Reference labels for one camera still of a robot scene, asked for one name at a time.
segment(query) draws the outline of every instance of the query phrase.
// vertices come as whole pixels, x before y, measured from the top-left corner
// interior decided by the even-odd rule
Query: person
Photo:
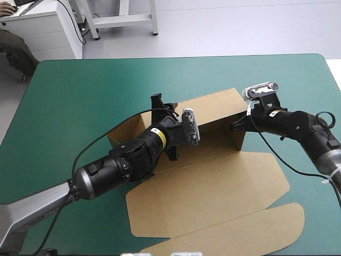
[[[0,17],[11,16],[14,13],[15,8],[10,3],[0,2]],[[10,66],[26,76],[33,76],[39,64],[24,40],[7,30],[0,29],[0,53],[6,53]]]

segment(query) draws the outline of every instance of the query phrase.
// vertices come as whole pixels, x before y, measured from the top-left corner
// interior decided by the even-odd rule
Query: green tabletop
[[[154,93],[161,92],[164,102],[176,102],[232,87],[241,92],[267,81],[279,84],[282,106],[289,110],[331,111],[341,120],[340,90],[317,54],[44,61],[0,146],[0,201],[8,203],[70,178],[78,152],[126,117],[150,108]],[[332,131],[341,138],[340,123]],[[266,137],[294,167],[316,172],[297,142]],[[109,149],[103,138],[79,166]],[[269,152],[254,133],[247,133],[243,151]],[[332,187],[281,167],[290,191],[272,207],[300,203],[306,221],[300,238],[277,254],[341,253],[341,211]],[[162,241],[131,234],[125,194],[136,185],[126,183],[93,201],[66,207],[45,247],[56,247],[61,254],[117,254]],[[22,253],[38,247],[50,222],[48,218],[29,231]]]

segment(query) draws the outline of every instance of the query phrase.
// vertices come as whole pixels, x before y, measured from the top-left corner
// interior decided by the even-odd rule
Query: white cable tie
[[[323,184],[328,184],[328,183],[330,183],[330,181],[331,181],[331,178],[335,175],[335,173],[337,173],[337,172],[340,172],[341,171],[341,168],[336,168],[332,173],[331,173],[331,175],[327,178],[327,179],[324,179],[323,181],[322,181],[322,183]]]
[[[246,116],[251,115],[251,103],[252,103],[252,101],[250,100],[249,104],[247,105]]]

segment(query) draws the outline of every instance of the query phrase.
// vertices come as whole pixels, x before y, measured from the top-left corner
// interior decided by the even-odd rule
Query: gray floor
[[[100,16],[117,2],[91,0]],[[131,0],[131,14],[148,11],[149,0]],[[151,26],[90,33],[84,58],[150,58],[215,55],[318,53],[341,86],[341,1],[327,0],[156,0],[160,34]],[[6,64],[0,61],[0,70]],[[0,142],[27,83],[0,71]]]

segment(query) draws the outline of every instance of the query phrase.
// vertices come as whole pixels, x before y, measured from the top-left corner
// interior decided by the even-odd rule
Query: black cable
[[[65,206],[67,200],[69,199],[70,194],[71,194],[71,192],[69,191],[68,194],[66,195],[66,197],[64,198],[63,202],[59,206],[58,211],[55,214],[55,216],[54,216],[54,218],[53,218],[53,220],[52,220],[52,222],[50,224],[50,227],[48,228],[48,231],[46,232],[44,240],[42,241],[41,245],[36,250],[36,252],[32,254],[32,256],[36,256],[42,250],[42,248],[45,246],[45,243],[46,243],[46,241],[47,241],[47,239],[48,239],[48,237],[49,237],[49,235],[50,235],[50,233],[51,233],[51,231],[52,231],[52,229],[54,227],[54,224],[57,222],[58,216],[59,216],[60,212],[62,211],[63,207]]]
[[[259,131],[258,127],[256,126],[253,118],[251,117],[251,115],[249,115],[250,120],[253,124],[253,126],[255,127],[256,131],[258,132],[258,134],[262,137],[262,139],[264,140],[265,144],[270,148],[270,150],[276,155],[276,157],[282,162],[284,163],[287,167],[289,167],[290,169],[292,169],[294,172],[300,174],[300,175],[304,175],[304,176],[312,176],[312,177],[319,177],[319,178],[323,178],[326,179],[327,177],[323,176],[323,175],[319,175],[319,174],[314,174],[314,173],[305,173],[305,172],[300,172],[297,171],[295,168],[293,168],[290,164],[288,164],[286,161],[284,161],[278,154],[277,152],[271,147],[271,145],[268,143],[268,141],[264,138],[264,136],[262,135],[262,133]]]
[[[323,175],[319,175],[319,174],[313,174],[313,173],[305,173],[305,172],[300,172],[300,171],[297,171],[295,168],[293,168],[291,165],[289,165],[286,161],[284,161],[279,155],[278,153],[271,147],[271,145],[268,143],[268,141],[265,139],[265,137],[262,135],[262,133],[259,131],[257,125],[255,124],[254,120],[252,119],[252,116],[249,115],[250,117],[250,120],[253,124],[253,126],[255,127],[257,133],[262,137],[263,141],[265,142],[265,144],[270,148],[270,150],[276,155],[276,157],[282,162],[284,163],[287,167],[289,167],[290,169],[292,169],[294,172],[300,174],[300,175],[304,175],[304,176],[311,176],[311,177],[319,177],[319,178],[323,178],[323,179],[327,179],[327,177],[323,176]],[[335,195],[337,197],[337,200],[339,202],[339,206],[341,208],[341,197],[340,197],[340,193],[339,191],[337,190],[337,187],[335,186],[334,182],[332,180],[329,181],[329,183],[331,184],[334,192],[335,192]]]
[[[64,6],[65,10],[68,12],[68,14],[69,14],[69,16],[70,16],[70,19],[71,19],[71,22],[72,22],[72,24],[73,24],[73,26],[74,26],[76,35],[77,35],[77,37],[78,37],[78,40],[79,40],[82,44],[86,44],[85,38],[82,37],[83,40],[84,40],[84,42],[79,38],[79,35],[78,35],[78,32],[77,32],[76,25],[75,25],[74,20],[72,19],[72,16],[71,16],[69,10],[67,9],[67,7],[66,7],[60,0],[57,0],[57,1],[58,1],[62,6]]]
[[[89,147],[91,147],[92,145],[94,145],[97,141],[99,141],[100,139],[102,139],[104,136],[108,135],[110,132],[112,132],[114,129],[116,129],[117,127],[121,126],[123,123],[125,123],[126,121],[134,118],[135,116],[138,116],[140,114],[143,114],[143,113],[146,113],[146,112],[151,112],[151,111],[155,111],[155,110],[162,110],[162,111],[168,111],[168,112],[171,112],[173,114],[175,114],[176,116],[178,116],[178,113],[171,110],[171,109],[165,109],[165,108],[154,108],[154,109],[147,109],[147,110],[144,110],[144,111],[141,111],[141,112],[138,112],[134,115],[132,115],[131,117],[125,119],[124,121],[120,122],[119,124],[117,124],[114,128],[111,128],[109,131],[107,131],[106,133],[104,133],[103,135],[99,136],[97,139],[95,139],[94,141],[92,141],[88,146],[86,146],[78,155],[77,157],[75,158],[75,161],[74,161],[74,164],[72,166],[72,179],[71,181],[69,182],[71,186],[73,186],[74,184],[74,176],[75,176],[75,168],[76,168],[76,164],[77,164],[77,161],[78,159],[80,158],[80,156],[89,149]],[[48,228],[48,231],[46,232],[46,235],[44,237],[44,240],[43,242],[41,243],[41,245],[39,246],[39,248],[36,250],[35,253],[32,254],[32,256],[36,256],[41,250],[42,248],[45,246],[45,243],[53,229],[53,226],[54,224],[56,223],[57,219],[58,219],[58,216],[60,214],[60,212],[62,211],[63,207],[66,205],[66,202],[67,200],[69,199],[71,195],[71,190],[68,192],[68,194],[66,195],[66,197],[64,198],[63,202],[61,203],[61,205],[59,206],[58,210],[57,210],[57,213],[55,214],[51,224],[50,224],[50,227]]]
[[[83,38],[83,39],[85,39],[84,36],[86,36],[87,33],[90,32],[90,30],[91,30],[91,29],[88,29],[87,32],[85,32],[84,34],[82,34],[82,38]]]

